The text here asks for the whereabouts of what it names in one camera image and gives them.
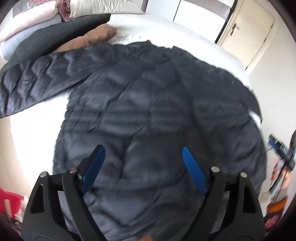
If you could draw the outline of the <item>person right hand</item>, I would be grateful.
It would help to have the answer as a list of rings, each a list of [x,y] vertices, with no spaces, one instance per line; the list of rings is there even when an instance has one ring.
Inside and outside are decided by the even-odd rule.
[[[278,184],[275,185],[275,189],[273,193],[279,193],[281,190],[287,189],[290,185],[291,171],[288,170],[287,168],[284,168],[282,170],[282,167],[283,167],[282,161],[280,159],[276,159],[274,161],[273,172],[270,179],[272,181],[272,184],[274,184],[275,181],[280,176],[280,181]]]

